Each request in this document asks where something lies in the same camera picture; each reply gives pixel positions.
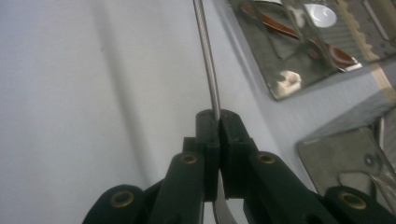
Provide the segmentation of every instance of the thin metal wire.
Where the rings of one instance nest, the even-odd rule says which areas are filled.
[[[212,108],[217,122],[220,120],[220,100],[219,89],[216,81],[215,65],[213,64],[212,50],[210,48],[209,36],[205,20],[204,6],[202,0],[192,0],[194,3],[195,16],[198,23],[199,36],[201,38],[202,52],[204,53],[207,81],[209,83],[210,98]],[[224,189],[219,174],[218,181],[218,198],[213,202],[213,212],[217,224],[236,224],[233,214],[230,211],[224,198]]]
[[[220,120],[219,88],[216,81],[215,65],[213,64],[212,50],[210,48],[209,36],[205,20],[204,6],[202,0],[193,0],[195,16],[198,23],[199,36],[201,38],[202,52],[204,54],[207,81],[209,83],[210,99],[215,113],[216,121]]]

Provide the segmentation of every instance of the white table surface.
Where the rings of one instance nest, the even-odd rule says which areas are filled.
[[[372,76],[275,102],[231,10],[204,6],[222,108],[309,186],[294,144],[378,92]],[[3,0],[0,72],[4,224],[80,223],[107,189],[147,188],[211,106],[192,1]]]

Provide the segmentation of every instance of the black plastic part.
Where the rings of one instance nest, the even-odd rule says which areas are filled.
[[[249,224],[273,223],[254,190],[248,190],[244,200],[244,213]]]
[[[248,156],[258,151],[241,118],[221,110],[220,169],[226,198],[244,198],[248,188]]]
[[[123,206],[122,201],[128,197],[131,197],[132,201]],[[148,215],[144,212],[143,191],[135,186],[120,185],[102,194],[85,217],[83,224],[145,223],[147,218]]]
[[[382,207],[375,199],[349,187],[328,189],[324,203],[340,223],[351,224],[394,224],[396,217]]]
[[[201,111],[196,115],[195,120],[196,137],[184,138],[183,152],[194,151],[205,157],[205,201],[214,202],[218,195],[219,125],[213,110]]]
[[[158,183],[154,184],[143,192],[145,196],[144,212],[145,214],[147,214],[148,217],[151,215],[152,208],[157,201],[157,197],[160,193],[160,189],[162,186],[163,180],[159,181]]]
[[[163,180],[148,223],[202,223],[204,171],[205,161],[200,154],[177,154]]]
[[[316,194],[308,190],[278,156],[256,152],[250,155],[249,161],[252,192],[247,195],[246,203],[257,209],[254,198],[258,198],[268,223],[338,223]]]

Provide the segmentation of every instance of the white bowl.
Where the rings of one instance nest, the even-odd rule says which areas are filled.
[[[327,28],[335,25],[337,16],[328,7],[318,4],[304,4],[306,11],[317,27]]]

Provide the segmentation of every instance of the brass screw insert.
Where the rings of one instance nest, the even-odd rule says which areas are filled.
[[[193,155],[184,155],[181,157],[181,161],[183,161],[186,164],[193,164],[196,163],[198,159]]]
[[[114,193],[111,196],[110,204],[115,208],[122,208],[134,201],[134,194],[125,189]]]
[[[269,154],[260,154],[257,159],[259,159],[260,162],[266,163],[266,164],[271,164],[275,162],[274,157],[272,157]]]
[[[349,207],[354,209],[363,210],[367,207],[367,203],[361,197],[352,193],[341,192],[338,198],[341,202],[346,203]]]

